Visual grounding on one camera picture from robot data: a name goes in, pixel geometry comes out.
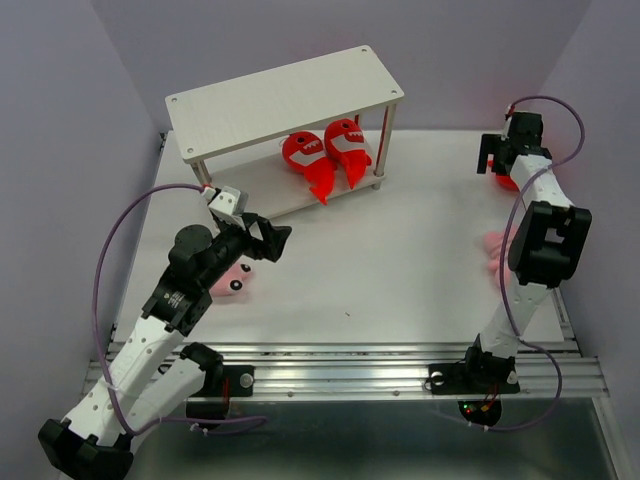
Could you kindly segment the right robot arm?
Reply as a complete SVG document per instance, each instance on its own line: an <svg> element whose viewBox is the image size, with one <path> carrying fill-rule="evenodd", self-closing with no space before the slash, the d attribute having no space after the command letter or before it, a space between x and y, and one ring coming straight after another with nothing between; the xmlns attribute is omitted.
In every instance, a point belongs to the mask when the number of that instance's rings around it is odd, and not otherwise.
<svg viewBox="0 0 640 480"><path fill-rule="evenodd" d="M516 386L521 336L550 292L575 273L591 226L590 211L562 190L542 136L541 115L513 111L502 134L481 139L479 172L508 175L518 188L515 204L526 210L520 222L508 221L502 235L502 303L460 366L461 381L474 393Z"/></svg>

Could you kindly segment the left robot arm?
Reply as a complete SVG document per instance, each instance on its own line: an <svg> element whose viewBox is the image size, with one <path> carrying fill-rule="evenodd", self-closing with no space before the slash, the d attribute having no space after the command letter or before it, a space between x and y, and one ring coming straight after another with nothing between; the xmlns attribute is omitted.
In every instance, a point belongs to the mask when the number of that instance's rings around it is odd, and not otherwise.
<svg viewBox="0 0 640 480"><path fill-rule="evenodd" d="M218 226L218 233L194 224L176 234L168 266L125 345L63 419L40 428L46 457L68 477L125 478L136 438L169 421L190 395L221 386L222 355L184 341L212 305L213 285L242 256L277 262L292 229L254 213Z"/></svg>

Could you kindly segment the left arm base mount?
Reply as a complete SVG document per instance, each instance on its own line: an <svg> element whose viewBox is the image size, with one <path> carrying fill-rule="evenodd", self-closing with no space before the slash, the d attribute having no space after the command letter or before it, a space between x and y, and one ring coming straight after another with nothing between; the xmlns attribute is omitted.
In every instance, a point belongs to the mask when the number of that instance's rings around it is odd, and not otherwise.
<svg viewBox="0 0 640 480"><path fill-rule="evenodd" d="M185 416L202 419L207 430L221 427L217 421L230 419L231 400L253 395L255 367L249 364L225 365L219 373L207 373L204 386L186 401Z"/></svg>

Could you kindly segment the red shark plush toy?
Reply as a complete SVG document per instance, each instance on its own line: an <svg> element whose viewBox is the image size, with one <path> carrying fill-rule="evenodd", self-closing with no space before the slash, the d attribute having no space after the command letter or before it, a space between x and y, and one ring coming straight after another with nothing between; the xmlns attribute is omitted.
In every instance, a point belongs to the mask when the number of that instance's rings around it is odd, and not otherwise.
<svg viewBox="0 0 640 480"><path fill-rule="evenodd" d="M326 154L322 140L310 131L292 133L282 143L281 155L286 164L308 182L311 194L327 205L335 186L335 165Z"/></svg>

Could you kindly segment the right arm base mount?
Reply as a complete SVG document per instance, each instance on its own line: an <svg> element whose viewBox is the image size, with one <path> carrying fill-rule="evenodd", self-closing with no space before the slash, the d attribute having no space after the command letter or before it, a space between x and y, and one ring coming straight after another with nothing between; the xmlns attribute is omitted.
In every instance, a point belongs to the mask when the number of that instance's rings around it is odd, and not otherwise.
<svg viewBox="0 0 640 480"><path fill-rule="evenodd" d="M472 372L462 361L429 364L425 385L436 396L463 397L458 401L463 419L487 428L496 426L502 416L501 396L521 391L518 381Z"/></svg>

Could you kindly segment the red clownfish plush toy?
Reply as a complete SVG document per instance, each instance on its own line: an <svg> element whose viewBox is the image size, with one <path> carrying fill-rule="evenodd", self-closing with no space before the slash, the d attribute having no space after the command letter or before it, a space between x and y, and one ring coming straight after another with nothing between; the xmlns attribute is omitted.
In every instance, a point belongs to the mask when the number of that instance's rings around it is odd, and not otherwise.
<svg viewBox="0 0 640 480"><path fill-rule="evenodd" d="M495 183L502 189L509 192L518 192L518 185L511 179L508 173L505 170L505 167L498 163L497 167L494 166L494 156L490 155L487 161L487 167L491 170L493 174Z"/></svg>

